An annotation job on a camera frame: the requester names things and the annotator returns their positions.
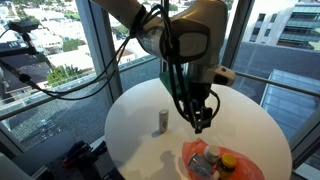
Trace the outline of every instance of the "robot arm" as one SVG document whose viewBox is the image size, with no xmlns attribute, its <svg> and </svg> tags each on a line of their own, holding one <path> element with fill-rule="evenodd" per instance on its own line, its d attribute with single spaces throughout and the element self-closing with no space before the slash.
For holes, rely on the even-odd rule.
<svg viewBox="0 0 320 180">
<path fill-rule="evenodd" d="M 136 0 L 92 0 L 134 31 L 142 48 L 164 61 L 168 60 L 165 23 L 160 17 L 146 21 L 148 13 Z M 197 0 L 187 10 L 170 18 L 173 36 L 178 40 L 177 57 L 173 64 L 188 63 L 188 99 L 192 114 L 187 119 L 201 133 L 210 127 L 212 109 L 205 107 L 211 84 L 232 85 L 235 73 L 219 65 L 220 49 L 227 26 L 227 6 L 220 0 Z"/>
</svg>

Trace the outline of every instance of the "tree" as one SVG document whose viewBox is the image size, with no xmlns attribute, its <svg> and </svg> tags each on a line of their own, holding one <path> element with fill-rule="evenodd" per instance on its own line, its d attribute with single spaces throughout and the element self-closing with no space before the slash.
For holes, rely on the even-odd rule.
<svg viewBox="0 0 320 180">
<path fill-rule="evenodd" d="M 178 11 L 178 6 L 175 4 L 169 3 L 169 11 Z"/>
<path fill-rule="evenodd" d="M 86 43 L 80 39 L 72 39 L 63 43 L 62 50 L 64 52 L 77 50 L 78 46 L 85 45 Z"/>
<path fill-rule="evenodd" d="M 49 61 L 49 59 L 42 53 L 39 53 L 36 55 L 36 58 L 39 62 L 45 62 L 50 69 L 53 69 L 53 65 L 51 64 L 51 62 Z"/>
<path fill-rule="evenodd" d="M 67 83 L 77 79 L 77 75 L 81 72 L 77 67 L 71 66 L 58 66 L 54 68 L 47 76 L 48 84 L 52 87 L 59 86 L 61 84 Z"/>
<path fill-rule="evenodd" d="M 112 32 L 118 36 L 129 36 L 129 29 L 126 28 L 124 25 L 112 27 Z"/>
</svg>

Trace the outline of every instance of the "black cable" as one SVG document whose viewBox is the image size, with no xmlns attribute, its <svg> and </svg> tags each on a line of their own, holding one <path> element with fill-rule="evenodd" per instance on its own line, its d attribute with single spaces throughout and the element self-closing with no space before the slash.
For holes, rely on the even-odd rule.
<svg viewBox="0 0 320 180">
<path fill-rule="evenodd" d="M 50 96 L 50 97 L 53 97 L 53 98 L 55 98 L 55 99 L 67 100 L 67 101 L 78 101 L 78 100 L 86 99 L 86 98 L 89 98 L 89 97 L 92 97 L 92 96 L 98 94 L 107 84 L 109 84 L 109 82 L 110 82 L 110 80 L 111 80 L 111 78 L 112 78 L 112 76 L 114 75 L 115 72 L 116 72 L 116 71 L 114 70 L 114 71 L 112 72 L 111 76 L 108 78 L 107 82 L 104 83 L 96 92 L 94 92 L 94 93 L 92 93 L 92 94 L 90 94 L 90 95 L 87 95 L 87 96 L 80 97 L 80 98 L 64 98 L 64 97 L 59 97 L 59 96 L 57 96 L 57 95 L 53 95 L 53 94 L 51 94 L 51 93 L 47 93 L 47 92 L 45 92 L 45 91 L 42 91 L 41 88 L 37 88 L 37 89 L 38 89 L 39 91 L 42 91 L 42 92 L 45 93 L 46 95 L 48 95 L 48 96 Z"/>
<path fill-rule="evenodd" d="M 130 40 L 130 38 L 127 38 L 127 39 L 125 40 L 124 47 L 121 49 L 121 52 L 120 52 L 120 55 L 119 55 L 119 59 L 118 59 L 117 64 L 120 62 L 121 57 L 122 57 L 122 54 L 123 54 L 123 52 L 124 52 L 124 50 L 125 50 L 125 46 L 126 46 L 127 43 L 129 42 L 129 40 Z M 32 82 L 32 81 L 29 82 L 29 85 L 30 85 L 31 87 L 33 87 L 33 88 L 35 88 L 35 89 L 37 89 L 37 90 L 39 90 L 39 91 L 47 94 L 47 95 L 50 96 L 50 97 L 53 97 L 53 98 L 56 98 L 56 99 L 60 99 L 60 100 L 77 101 L 77 100 L 82 100 L 82 99 L 86 99 L 86 98 L 92 97 L 92 96 L 96 95 L 97 93 L 99 93 L 99 92 L 109 83 L 109 81 L 111 80 L 111 78 L 112 78 L 112 76 L 114 75 L 114 73 L 115 73 L 115 70 L 113 70 L 113 72 L 112 72 L 111 76 L 108 78 L 107 82 L 106 82 L 103 86 L 101 86 L 96 92 L 94 92 L 94 93 L 92 93 L 92 94 L 90 94 L 90 95 L 84 96 L 84 97 L 80 97 L 80 98 L 63 98 L 63 97 L 60 97 L 60 96 L 57 96 L 57 95 L 53 95 L 52 93 L 50 93 L 50 91 L 48 92 L 48 91 L 46 91 L 46 90 L 41 89 L 38 85 L 36 85 L 36 84 L 35 84 L 34 82 Z"/>
<path fill-rule="evenodd" d="M 49 90 L 44 90 L 44 89 L 43 89 L 43 91 L 45 91 L 45 92 L 47 92 L 47 93 L 52 93 L 52 94 L 69 94 L 69 93 L 73 93 L 73 92 L 79 91 L 79 90 L 81 90 L 81 89 L 83 89 L 83 88 L 85 88 L 85 87 L 88 87 L 88 86 L 96 83 L 97 80 L 98 80 L 100 77 L 102 77 L 105 72 L 107 72 L 107 69 L 110 67 L 111 63 L 112 63 L 112 62 L 114 61 L 114 59 L 117 57 L 117 55 L 119 54 L 121 48 L 124 48 L 124 47 L 127 45 L 127 43 L 129 42 L 129 40 L 130 40 L 130 39 L 127 38 L 127 39 L 121 44 L 121 46 L 119 47 L 119 49 L 116 51 L 116 53 L 115 53 L 115 54 L 113 55 L 113 57 L 111 58 L 111 60 L 110 60 L 110 62 L 108 63 L 107 67 L 105 67 L 105 69 L 104 69 L 94 80 L 92 80 L 92 81 L 91 81 L 90 83 L 88 83 L 87 85 L 85 85 L 85 86 L 83 86 L 83 87 L 81 87 L 81 88 L 76 88 L 76 89 L 73 89 L 73 90 L 68 90 L 68 91 L 63 91 L 63 92 L 59 92 L 59 91 L 49 91 Z"/>
<path fill-rule="evenodd" d="M 214 111 L 214 113 L 212 114 L 212 116 L 210 117 L 209 120 L 213 119 L 217 114 L 218 114 L 218 111 L 220 110 L 220 98 L 218 96 L 217 93 L 215 93 L 213 90 L 209 90 L 210 94 L 212 94 L 216 99 L 217 99 L 217 107 L 216 107 L 216 110 Z"/>
<path fill-rule="evenodd" d="M 6 34 L 8 31 L 9 31 L 9 29 L 5 30 L 5 31 L 0 35 L 0 39 L 1 39 L 2 36 L 3 36 L 4 34 Z"/>
<path fill-rule="evenodd" d="M 173 72 L 173 63 L 170 60 L 170 57 L 167 57 L 168 59 L 168 66 L 169 66 L 169 78 L 170 78 L 170 86 L 172 91 L 172 98 L 174 105 L 176 106 L 176 109 L 178 110 L 179 114 L 187 121 L 189 121 L 188 117 L 183 113 L 183 110 L 179 104 L 178 96 L 177 96 L 177 89 L 176 89 L 176 83 L 174 79 L 174 72 Z"/>
<path fill-rule="evenodd" d="M 178 65 L 176 65 L 176 72 L 177 72 L 177 76 L 178 76 L 179 86 L 180 86 L 180 89 L 181 89 L 181 94 L 182 94 L 184 107 L 185 107 L 185 109 L 187 111 L 189 122 L 193 125 L 193 127 L 196 128 L 196 126 L 195 126 L 196 125 L 196 119 L 195 119 L 194 112 L 192 111 L 192 107 L 190 107 L 191 103 L 189 101 L 189 98 L 188 98 L 188 95 L 187 95 L 187 92 L 186 92 L 186 87 L 185 87 L 185 83 L 184 83 L 184 80 L 183 80 L 182 68 L 181 68 L 181 65 L 180 65 L 181 63 L 180 63 L 179 59 L 177 59 L 177 61 L 178 61 Z"/>
</svg>

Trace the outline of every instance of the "bottle cap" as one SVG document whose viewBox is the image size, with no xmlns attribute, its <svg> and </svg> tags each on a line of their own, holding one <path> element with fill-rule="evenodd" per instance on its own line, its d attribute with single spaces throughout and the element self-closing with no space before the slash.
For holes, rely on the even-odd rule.
<svg viewBox="0 0 320 180">
<path fill-rule="evenodd" d="M 225 154 L 222 155 L 221 162 L 227 168 L 232 169 L 232 168 L 234 168 L 236 166 L 237 160 L 232 154 L 225 153 Z"/>
<path fill-rule="evenodd" d="M 210 163 L 216 163 L 219 160 L 220 148 L 215 145 L 207 146 L 203 150 L 204 158 Z"/>
</svg>

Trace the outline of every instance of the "city view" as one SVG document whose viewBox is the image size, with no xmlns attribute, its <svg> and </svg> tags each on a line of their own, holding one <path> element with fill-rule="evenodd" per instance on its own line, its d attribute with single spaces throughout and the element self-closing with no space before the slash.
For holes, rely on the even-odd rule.
<svg viewBox="0 0 320 180">
<path fill-rule="evenodd" d="M 139 0 L 147 10 L 160 0 Z M 170 0 L 169 15 L 191 6 L 193 0 Z M 238 0 L 225 0 L 228 7 L 228 33 Z M 94 60 L 87 41 L 76 0 L 0 0 L 0 53 L 26 47 L 21 35 L 7 31 L 8 23 L 28 20 L 39 24 L 29 33 L 39 52 L 35 56 L 2 58 L 29 74 L 43 89 L 76 87 L 96 77 Z M 114 48 L 123 43 L 129 30 L 109 15 Z M 320 92 L 320 2 L 318 0 L 256 0 L 243 33 L 233 70 L 269 79 L 312 92 Z M 119 69 L 154 58 L 136 39 L 131 39 L 119 62 Z M 123 91 L 157 78 L 159 59 L 120 74 Z M 19 82 L 0 66 L 0 116 L 46 98 L 43 93 Z M 95 92 L 95 83 L 67 97 Z M 232 88 L 260 104 L 279 124 L 288 141 L 319 107 L 318 97 L 285 90 L 273 85 L 237 77 Z M 107 111 L 102 94 L 82 101 L 53 100 L 2 120 L 2 124 L 24 146 L 32 147 L 47 137 L 67 130 L 76 140 L 92 143 L 104 134 Z M 43 127 L 50 132 L 43 132 Z M 320 169 L 320 156 L 309 160 Z"/>
</svg>

